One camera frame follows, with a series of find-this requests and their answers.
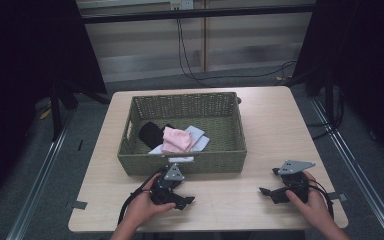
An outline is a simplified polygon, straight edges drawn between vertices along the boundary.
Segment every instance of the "woven basket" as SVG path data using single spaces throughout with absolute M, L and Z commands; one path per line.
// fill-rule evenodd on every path
M 205 131 L 210 142 L 202 152 L 148 154 L 139 131 L 147 122 L 177 129 L 193 125 Z M 194 157 L 181 163 L 182 173 L 239 173 L 246 157 L 238 98 L 235 92 L 136 96 L 118 151 L 128 175 L 149 175 L 167 165 L 168 158 Z

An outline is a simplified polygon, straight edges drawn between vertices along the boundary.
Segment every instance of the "table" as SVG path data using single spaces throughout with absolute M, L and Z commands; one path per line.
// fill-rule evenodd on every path
M 132 96 L 234 91 L 247 144 L 240 174 L 185 174 L 175 189 L 180 196 L 196 199 L 183 211 L 155 216 L 138 231 L 261 231 L 297 230 L 310 226 L 291 204 L 274 204 L 259 187 L 283 187 L 271 169 L 285 160 L 315 162 L 309 172 L 328 192 L 334 188 L 314 146 L 295 100 L 286 87 L 213 88 L 117 92 L 113 95 L 89 163 L 69 228 L 74 232 L 107 232 L 116 228 L 124 201 L 147 176 L 127 176 L 117 151 Z M 348 219 L 339 200 L 333 200 L 335 221 L 344 228 Z

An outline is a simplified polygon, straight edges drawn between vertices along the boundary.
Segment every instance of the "pink cloth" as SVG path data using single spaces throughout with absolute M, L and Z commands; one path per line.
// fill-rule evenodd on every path
M 190 132 L 169 127 L 165 127 L 163 139 L 163 152 L 189 152 L 194 145 Z

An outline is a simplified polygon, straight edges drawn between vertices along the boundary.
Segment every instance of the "human hand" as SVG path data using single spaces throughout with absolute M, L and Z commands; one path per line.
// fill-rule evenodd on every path
M 308 178 L 308 183 L 316 186 L 316 179 L 308 172 L 303 171 Z M 286 196 L 298 208 L 305 220 L 318 229 L 327 239 L 348 239 L 346 234 L 336 225 L 329 214 L 323 196 L 317 190 L 310 188 L 308 201 L 303 203 L 292 191 L 287 190 Z
M 131 239 L 136 229 L 146 221 L 150 220 L 155 214 L 167 212 L 176 207 L 175 203 L 155 205 L 152 202 L 149 189 L 151 189 L 152 184 L 159 175 L 159 173 L 155 174 L 142 188 L 143 192 L 137 195 L 132 202 L 130 202 L 123 221 L 120 222 L 111 237 L 112 240 Z

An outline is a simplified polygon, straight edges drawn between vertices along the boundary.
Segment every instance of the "hand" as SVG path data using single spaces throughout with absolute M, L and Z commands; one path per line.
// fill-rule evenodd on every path
M 111 239 L 130 239 L 137 228 L 150 220 L 155 214 L 167 212 L 174 207 L 175 203 L 155 205 L 150 198 L 152 184 L 160 174 L 155 174 L 151 180 L 142 188 L 144 190 L 136 196 L 129 204 L 124 215 L 123 221 L 117 226 Z
M 316 179 L 308 172 L 303 173 L 310 180 L 310 185 L 316 186 Z M 327 210 L 323 196 L 317 190 L 310 188 L 308 202 L 303 203 L 294 192 L 287 190 L 286 196 L 298 208 L 305 220 L 318 229 L 327 239 L 349 239 L 346 234 L 336 225 Z

